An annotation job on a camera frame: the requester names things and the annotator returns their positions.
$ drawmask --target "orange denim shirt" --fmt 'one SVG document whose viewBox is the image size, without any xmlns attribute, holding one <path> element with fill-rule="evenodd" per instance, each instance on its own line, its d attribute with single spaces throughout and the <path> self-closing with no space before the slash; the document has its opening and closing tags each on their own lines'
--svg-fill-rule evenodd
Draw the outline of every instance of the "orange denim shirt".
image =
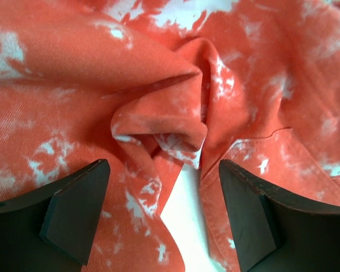
<svg viewBox="0 0 340 272">
<path fill-rule="evenodd" d="M 182 165 L 201 167 L 210 257 L 239 271 L 220 159 L 340 205 L 327 2 L 1 0 L 0 201 L 108 159 L 83 271 L 184 271 L 160 213 Z"/>
</svg>

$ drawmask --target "white surface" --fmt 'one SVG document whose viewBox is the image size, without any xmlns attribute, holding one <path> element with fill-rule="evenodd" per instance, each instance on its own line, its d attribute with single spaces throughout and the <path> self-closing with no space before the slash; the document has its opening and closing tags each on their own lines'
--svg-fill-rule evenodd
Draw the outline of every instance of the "white surface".
<svg viewBox="0 0 340 272">
<path fill-rule="evenodd" d="M 209 258 L 198 188 L 199 171 L 184 165 L 161 218 L 179 247 L 186 272 L 223 272 Z"/>
</svg>

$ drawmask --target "white bleach spot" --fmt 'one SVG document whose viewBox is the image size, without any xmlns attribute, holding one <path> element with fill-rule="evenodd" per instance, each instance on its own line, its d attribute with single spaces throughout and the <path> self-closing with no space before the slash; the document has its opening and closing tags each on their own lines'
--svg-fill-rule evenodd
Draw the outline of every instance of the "white bleach spot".
<svg viewBox="0 0 340 272">
<path fill-rule="evenodd" d="M 7 140 L 12 133 L 17 132 L 20 129 L 31 129 L 34 127 L 35 122 L 33 120 L 20 120 L 19 115 L 17 118 L 5 118 L 0 119 L 0 140 Z"/>
<path fill-rule="evenodd" d="M 51 154 L 53 155 L 54 154 L 54 149 L 52 147 L 52 140 L 49 141 L 49 142 L 46 142 L 46 143 L 42 143 L 40 146 L 39 146 L 39 149 L 38 151 L 39 152 L 46 152 L 47 154 Z"/>
<path fill-rule="evenodd" d="M 304 167 L 303 161 L 299 161 L 297 158 L 292 157 L 290 154 L 286 152 L 286 148 L 284 145 L 280 147 L 280 155 L 283 160 L 283 163 L 287 168 L 294 170 L 296 173 L 307 176 L 310 175 L 314 170 L 315 166 Z"/>
<path fill-rule="evenodd" d="M 249 145 L 250 139 L 237 139 L 231 144 L 229 150 L 231 151 L 231 155 L 234 157 L 238 154 L 242 154 L 243 161 L 249 160 L 253 153 L 255 152 L 254 148 Z"/>
<path fill-rule="evenodd" d="M 123 27 L 120 24 L 109 22 L 105 20 L 97 20 L 94 21 L 93 24 L 96 28 L 105 27 L 108 29 L 108 33 L 111 34 L 112 37 L 122 40 L 124 38 L 124 34 L 122 33 Z"/>
<path fill-rule="evenodd" d="M 55 167 L 53 170 L 47 173 L 44 173 L 44 171 L 39 169 L 41 165 L 42 163 L 38 161 L 32 161 L 32 160 L 29 161 L 29 167 L 33 171 L 37 186 L 42 186 L 49 182 L 54 181 L 59 176 L 59 173 L 60 173 L 59 167 Z"/>
<path fill-rule="evenodd" d="M 234 3 L 238 0 L 212 1 L 212 0 L 170 0 L 158 10 L 158 14 L 152 15 L 155 24 L 160 28 L 177 26 L 182 32 L 200 30 L 208 17 L 214 12 L 230 12 Z M 193 24 L 198 21 L 205 12 L 198 29 L 193 29 Z"/>
<path fill-rule="evenodd" d="M 143 212 L 136 199 L 126 191 L 127 204 L 126 208 L 131 213 L 131 223 L 135 232 L 139 232 L 140 228 L 146 224 Z"/>
<path fill-rule="evenodd" d="M 129 20 L 134 20 L 144 13 L 142 2 L 135 6 L 137 0 L 121 0 L 114 5 L 111 5 L 110 2 L 102 9 L 102 12 L 119 22 L 127 15 L 130 16 Z"/>
<path fill-rule="evenodd" d="M 170 169 L 173 168 L 174 162 L 175 162 L 174 157 L 169 155 L 169 157 L 167 157 L 166 164 L 167 164 L 167 166 L 170 167 Z"/>
<path fill-rule="evenodd" d="M 159 252 L 158 263 L 163 264 L 168 262 L 166 246 L 163 243 L 160 243 L 156 250 Z"/>
<path fill-rule="evenodd" d="M 322 168 L 327 171 L 330 177 L 340 178 L 340 162 L 333 164 L 322 164 Z"/>
<path fill-rule="evenodd" d="M 149 194 L 154 194 L 155 193 L 155 190 L 153 188 L 154 184 L 151 182 L 149 184 L 147 184 L 146 186 L 144 186 L 142 189 L 141 189 L 141 193 L 149 193 Z"/>
<path fill-rule="evenodd" d="M 182 101 L 181 96 L 170 99 L 170 103 L 177 108 L 179 113 L 181 113 L 183 115 L 188 115 L 188 109 L 180 106 L 181 101 Z"/>
<path fill-rule="evenodd" d="M 103 254 L 103 250 L 101 249 L 101 247 L 99 245 L 95 244 L 95 249 L 98 253 Z"/>
<path fill-rule="evenodd" d="M 261 174 L 264 174 L 268 171 L 268 162 L 269 162 L 269 159 L 263 159 L 262 160 L 262 163 L 260 166 L 258 166 L 258 168 L 260 169 L 261 171 Z"/>
<path fill-rule="evenodd" d="M 133 47 L 132 37 L 125 31 L 124 27 L 118 23 L 106 20 L 96 20 L 93 22 L 96 28 L 104 27 L 107 32 L 115 39 L 126 42 L 126 48 L 129 50 Z"/>
<path fill-rule="evenodd" d="M 308 18 L 310 16 L 317 15 L 319 12 L 320 11 L 319 11 L 318 5 L 315 5 L 314 2 L 303 1 L 302 13 L 301 13 L 301 17 L 302 17 L 303 21 L 305 21 L 306 18 Z"/>
<path fill-rule="evenodd" d="M 107 211 L 102 211 L 101 215 L 103 218 L 111 218 L 111 214 Z"/>
<path fill-rule="evenodd" d="M 320 191 L 316 193 L 316 197 L 319 201 L 322 201 L 322 199 L 324 198 L 325 192 L 324 191 Z"/>
<path fill-rule="evenodd" d="M 250 120 L 254 122 L 257 117 L 258 113 L 258 108 L 257 107 L 249 107 L 249 112 L 250 112 Z"/>
<path fill-rule="evenodd" d="M 154 135 L 154 138 L 158 142 L 161 149 L 166 151 L 170 156 L 173 156 L 174 158 L 181 160 L 182 162 L 190 164 L 196 169 L 199 168 L 201 152 L 205 139 L 203 140 L 198 151 L 185 152 L 183 150 L 179 150 L 179 146 L 181 146 L 182 140 L 176 134 L 171 133 L 168 136 L 165 136 L 164 134 Z"/>
<path fill-rule="evenodd" d="M 319 59 L 330 58 L 336 53 L 340 53 L 340 27 L 311 50 L 311 55 Z"/>
<path fill-rule="evenodd" d="M 226 267 L 228 266 L 227 263 L 221 264 L 217 260 L 210 258 L 212 264 L 214 265 L 217 272 L 227 272 Z"/>
<path fill-rule="evenodd" d="M 230 69 L 224 65 L 222 60 L 218 57 L 216 61 L 211 64 L 215 67 L 212 71 L 211 80 L 214 85 L 215 97 L 218 101 L 221 98 L 230 99 L 234 95 L 233 88 L 235 79 Z"/>
<path fill-rule="evenodd" d="M 235 60 L 238 60 L 239 58 L 244 57 L 242 53 L 238 52 L 238 51 L 234 51 L 230 54 L 228 54 L 227 56 L 225 56 L 224 58 L 222 58 L 224 63 L 229 63 Z"/>
<path fill-rule="evenodd" d="M 0 169 L 0 187 L 1 188 L 14 188 L 15 177 L 14 175 L 4 169 Z"/>
<path fill-rule="evenodd" d="M 110 30 L 111 35 L 115 38 L 118 38 L 120 40 L 122 40 L 124 38 L 124 34 L 122 34 L 121 30 L 119 29 L 112 29 Z"/>
<path fill-rule="evenodd" d="M 141 141 L 137 140 L 136 138 L 129 136 L 129 135 L 118 135 L 117 134 L 117 129 L 120 127 L 120 124 L 114 124 L 111 127 L 111 133 L 112 133 L 112 137 L 120 142 L 124 142 L 124 143 L 134 143 L 136 145 L 141 145 Z"/>
<path fill-rule="evenodd" d="M 10 66 L 10 60 L 24 63 L 24 49 L 20 47 L 15 32 L 0 31 L 0 80 L 22 77 Z"/>
<path fill-rule="evenodd" d="M 330 118 L 322 122 L 321 135 L 323 137 L 330 136 L 336 130 L 337 130 L 337 120 Z"/>
<path fill-rule="evenodd" d="M 63 89 L 55 88 L 52 95 L 52 99 L 56 99 L 58 102 L 68 102 L 70 100 L 70 95 L 75 92 L 75 89 Z"/>
<path fill-rule="evenodd" d="M 114 245 L 113 248 L 113 253 L 117 254 L 118 252 L 120 252 L 120 250 L 123 248 L 123 244 L 122 243 L 117 243 L 116 245 Z"/>
<path fill-rule="evenodd" d="M 273 7 L 267 7 L 265 5 L 261 5 L 261 4 L 254 4 L 255 7 L 259 8 L 260 10 L 266 10 L 266 11 L 272 11 L 272 12 L 278 12 L 279 10 L 277 10 L 276 8 Z"/>
<path fill-rule="evenodd" d="M 268 87 L 276 87 L 276 91 L 271 97 L 271 101 L 274 101 L 280 94 L 282 94 L 283 99 L 291 99 L 294 94 L 291 88 L 294 86 L 293 77 L 291 75 L 280 74 L 272 77 L 269 83 L 263 88 L 263 92 Z"/>
<path fill-rule="evenodd" d="M 66 140 L 63 140 L 59 137 L 54 137 L 51 140 L 42 143 L 39 145 L 37 150 L 34 153 L 36 154 L 45 153 L 52 156 L 52 161 L 55 162 L 55 165 L 49 171 L 44 171 L 44 163 L 41 161 L 29 159 L 28 164 L 29 167 L 33 171 L 33 175 L 35 177 L 35 182 L 37 186 L 45 185 L 49 182 L 53 182 L 58 178 L 61 171 L 64 171 L 65 174 L 69 174 L 69 168 L 66 162 L 67 156 L 74 149 L 74 144 L 69 143 Z"/>
<path fill-rule="evenodd" d="M 158 209 L 161 189 L 162 182 L 157 177 L 150 179 L 150 183 L 145 185 L 140 192 L 139 203 L 150 217 L 153 217 Z"/>
<path fill-rule="evenodd" d="M 242 16 L 241 25 L 243 26 L 245 35 L 250 41 L 259 41 L 262 35 L 262 22 L 251 22 L 247 17 Z"/>
<path fill-rule="evenodd" d="M 138 172 L 135 170 L 132 170 L 127 163 L 125 163 L 125 169 L 126 169 L 126 175 L 131 177 L 131 178 L 136 178 L 138 177 Z"/>
<path fill-rule="evenodd" d="M 118 224 L 115 224 L 113 227 L 113 234 L 118 235 L 118 232 L 120 231 L 120 226 Z"/>
<path fill-rule="evenodd" d="M 201 117 L 201 105 L 199 104 L 192 112 L 194 117 Z"/>
<path fill-rule="evenodd" d="M 233 239 L 228 238 L 228 243 L 229 243 L 229 246 L 231 247 L 231 249 L 235 249 L 236 248 L 236 245 L 234 244 L 234 240 Z"/>
</svg>

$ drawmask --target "tie-dye garment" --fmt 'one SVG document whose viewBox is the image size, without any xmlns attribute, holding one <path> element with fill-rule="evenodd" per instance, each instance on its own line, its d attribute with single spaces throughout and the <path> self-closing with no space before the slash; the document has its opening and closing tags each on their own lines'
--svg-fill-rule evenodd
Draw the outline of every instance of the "tie-dye garment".
<svg viewBox="0 0 340 272">
<path fill-rule="evenodd" d="M 0 0 L 0 201 L 108 159 L 83 271 L 184 271 L 159 215 L 182 165 L 201 167 L 210 257 L 239 271 L 220 159 L 340 205 L 327 2 Z"/>
</svg>

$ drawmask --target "shirt pocket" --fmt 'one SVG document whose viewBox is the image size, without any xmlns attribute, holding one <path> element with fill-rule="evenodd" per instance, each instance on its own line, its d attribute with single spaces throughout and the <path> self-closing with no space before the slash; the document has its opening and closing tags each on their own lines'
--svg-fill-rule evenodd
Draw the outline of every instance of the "shirt pocket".
<svg viewBox="0 0 340 272">
<path fill-rule="evenodd" d="M 221 159 L 229 159 L 249 172 L 301 196 L 340 206 L 340 185 L 330 178 L 294 136 L 292 129 L 280 129 L 267 138 L 240 139 Z M 201 181 L 211 256 L 228 269 L 237 266 L 236 252 L 218 164 Z"/>
</svg>

